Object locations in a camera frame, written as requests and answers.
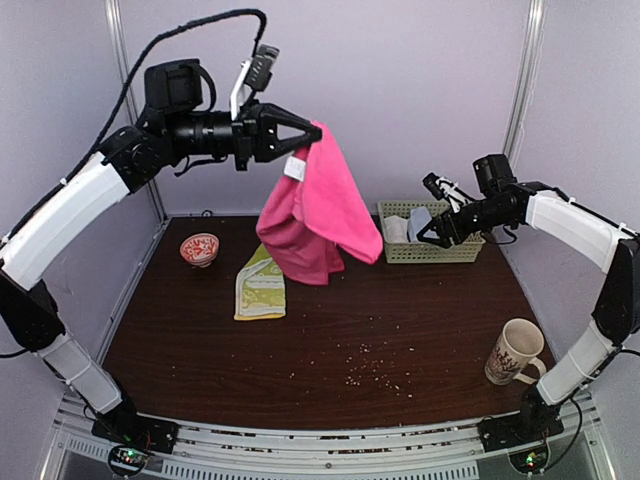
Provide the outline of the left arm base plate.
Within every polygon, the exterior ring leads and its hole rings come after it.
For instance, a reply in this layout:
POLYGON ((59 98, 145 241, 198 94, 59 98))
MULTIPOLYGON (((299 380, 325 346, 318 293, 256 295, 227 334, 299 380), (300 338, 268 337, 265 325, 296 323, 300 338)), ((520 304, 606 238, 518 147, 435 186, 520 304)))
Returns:
POLYGON ((99 414, 91 428, 93 436, 138 450, 171 454, 179 425, 130 413, 99 414))

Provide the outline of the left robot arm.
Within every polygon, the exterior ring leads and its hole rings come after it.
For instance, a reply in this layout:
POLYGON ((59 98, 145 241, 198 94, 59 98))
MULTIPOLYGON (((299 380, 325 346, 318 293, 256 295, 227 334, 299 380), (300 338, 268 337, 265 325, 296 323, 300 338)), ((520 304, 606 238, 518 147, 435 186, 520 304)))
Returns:
POLYGON ((118 383, 68 332, 43 274, 94 220, 165 167, 190 155, 204 155, 210 163, 233 156, 243 171, 249 160, 271 162, 319 141, 322 131, 310 121, 255 99, 271 78, 272 64, 263 54, 243 63, 228 111, 200 107, 202 88, 215 84, 199 60, 148 68, 145 106, 136 124, 99 142, 87 164, 2 240, 1 318, 9 332, 75 390, 123 444, 146 433, 144 421, 118 383))

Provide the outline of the pink towel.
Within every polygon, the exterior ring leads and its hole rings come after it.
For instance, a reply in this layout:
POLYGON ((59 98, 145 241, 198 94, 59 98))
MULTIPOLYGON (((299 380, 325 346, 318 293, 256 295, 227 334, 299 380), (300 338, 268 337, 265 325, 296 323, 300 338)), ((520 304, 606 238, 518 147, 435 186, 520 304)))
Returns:
POLYGON ((290 280, 324 286, 345 269, 341 251, 372 265, 383 239, 330 129, 296 150, 264 205, 256 234, 290 280))

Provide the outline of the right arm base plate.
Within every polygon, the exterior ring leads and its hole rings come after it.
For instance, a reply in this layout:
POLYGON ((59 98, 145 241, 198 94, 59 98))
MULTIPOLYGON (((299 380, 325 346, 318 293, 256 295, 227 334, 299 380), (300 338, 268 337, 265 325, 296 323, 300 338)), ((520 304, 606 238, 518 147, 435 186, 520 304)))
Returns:
POLYGON ((503 417, 485 417, 477 429, 483 449, 488 453, 542 442, 548 436, 563 433, 564 425, 559 418, 525 425, 520 413, 513 413, 503 417))

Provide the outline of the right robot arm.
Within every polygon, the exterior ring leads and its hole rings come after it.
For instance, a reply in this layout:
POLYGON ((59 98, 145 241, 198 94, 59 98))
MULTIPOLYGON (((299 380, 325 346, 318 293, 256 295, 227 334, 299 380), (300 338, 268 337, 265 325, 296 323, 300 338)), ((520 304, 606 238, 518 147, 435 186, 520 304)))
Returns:
POLYGON ((572 395, 604 392, 596 381, 626 342, 639 346, 639 234, 556 186, 517 179, 503 154, 471 168, 471 193, 442 175, 423 176, 446 207, 417 238, 452 248, 482 233, 502 250, 555 362, 525 385, 515 413, 489 416, 480 435, 494 426, 530 442, 552 430, 572 395))

